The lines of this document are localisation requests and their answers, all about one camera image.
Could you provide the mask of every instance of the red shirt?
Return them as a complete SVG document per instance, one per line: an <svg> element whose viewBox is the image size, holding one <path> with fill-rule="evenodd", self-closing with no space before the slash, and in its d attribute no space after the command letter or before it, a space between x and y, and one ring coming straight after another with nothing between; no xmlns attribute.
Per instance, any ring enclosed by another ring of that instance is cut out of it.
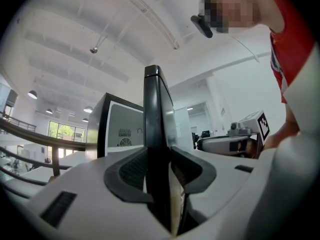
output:
<svg viewBox="0 0 320 240"><path fill-rule="evenodd" d="M316 41L290 0L274 1L282 14L284 30L277 34L271 31L271 68L281 90L281 102L287 103L283 93L304 66Z"/></svg>

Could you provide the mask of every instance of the railing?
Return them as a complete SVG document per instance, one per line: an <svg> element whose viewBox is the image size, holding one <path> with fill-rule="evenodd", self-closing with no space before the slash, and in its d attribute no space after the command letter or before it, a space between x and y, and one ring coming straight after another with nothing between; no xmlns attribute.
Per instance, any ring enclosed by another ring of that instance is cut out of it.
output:
<svg viewBox="0 0 320 240"><path fill-rule="evenodd" d="M58 139L58 138L53 138L49 136L45 136L27 129L23 129L17 125L12 124L11 122L5 120L5 119L0 119L0 129L5 131L6 133L12 134L14 136L17 136L19 138L22 138L24 140L44 145L44 146L50 146L52 147L52 164L50 163L44 163L40 161L36 161L33 159L29 159L23 156L20 156L18 154L14 154L8 150L6 150L3 147L0 147L0 151L5 153L9 157L16 158L18 160L24 161L26 163L30 163L36 166L40 167L47 167L47 168L52 168L53 169L53 176L57 177L60 175L60 170L67 170L71 166L66 166L66 165L59 165L59 148L63 149L72 149L72 150L78 150L78 151L85 151L86 150L86 144L83 142L76 142L76 141L70 141L70 140L64 140L64 139ZM39 181L39 180L34 180L34 179L29 179L23 176L16 175L0 166L0 171L23 182L39 185L39 186L45 186L47 182L44 181ZM28 198L23 193L20 193L19 191L12 189L5 184L3 184L3 187L20 197L23 198Z"/></svg>
<svg viewBox="0 0 320 240"><path fill-rule="evenodd" d="M33 125L33 124L30 124L30 123L27 123L27 122L24 122L24 121L21 121L21 120L18 120L12 116L9 116L5 113L2 113L0 111L0 114L2 115L2 119L9 122L10 124L13 124L15 126L19 126L23 129L26 129L28 131L31 131L31 132L35 132L36 131L36 126Z"/></svg>

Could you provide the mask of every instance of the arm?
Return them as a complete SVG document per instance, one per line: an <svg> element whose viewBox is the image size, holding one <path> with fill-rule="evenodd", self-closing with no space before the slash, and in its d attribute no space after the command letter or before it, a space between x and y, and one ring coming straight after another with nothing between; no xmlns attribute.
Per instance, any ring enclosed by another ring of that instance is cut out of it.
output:
<svg viewBox="0 0 320 240"><path fill-rule="evenodd" d="M264 150L277 148L282 140L289 136L295 136L299 132L299 126L290 107L285 104L285 123L274 135L271 135L264 144Z"/></svg>

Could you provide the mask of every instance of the man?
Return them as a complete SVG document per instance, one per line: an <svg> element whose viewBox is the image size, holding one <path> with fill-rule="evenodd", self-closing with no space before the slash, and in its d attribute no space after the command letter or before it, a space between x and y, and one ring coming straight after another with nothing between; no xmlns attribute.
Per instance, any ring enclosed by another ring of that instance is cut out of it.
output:
<svg viewBox="0 0 320 240"><path fill-rule="evenodd" d="M286 117L281 129L269 137L264 149L276 148L286 137L295 136L299 127L283 93L316 43L298 10L290 0L201 0L199 6L199 17L217 32L232 33L233 28L253 28L258 24L269 27L271 68L281 90Z"/></svg>

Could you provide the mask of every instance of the ventilation grille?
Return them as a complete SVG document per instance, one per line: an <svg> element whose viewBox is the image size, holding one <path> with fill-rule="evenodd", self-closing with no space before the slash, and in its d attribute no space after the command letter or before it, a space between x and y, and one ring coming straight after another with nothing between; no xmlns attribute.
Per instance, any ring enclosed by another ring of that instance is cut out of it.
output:
<svg viewBox="0 0 320 240"><path fill-rule="evenodd" d="M131 130L130 129L120 129L118 137L131 137Z"/></svg>
<svg viewBox="0 0 320 240"><path fill-rule="evenodd" d="M119 144L120 147L132 146L131 140L128 138L123 138Z"/></svg>

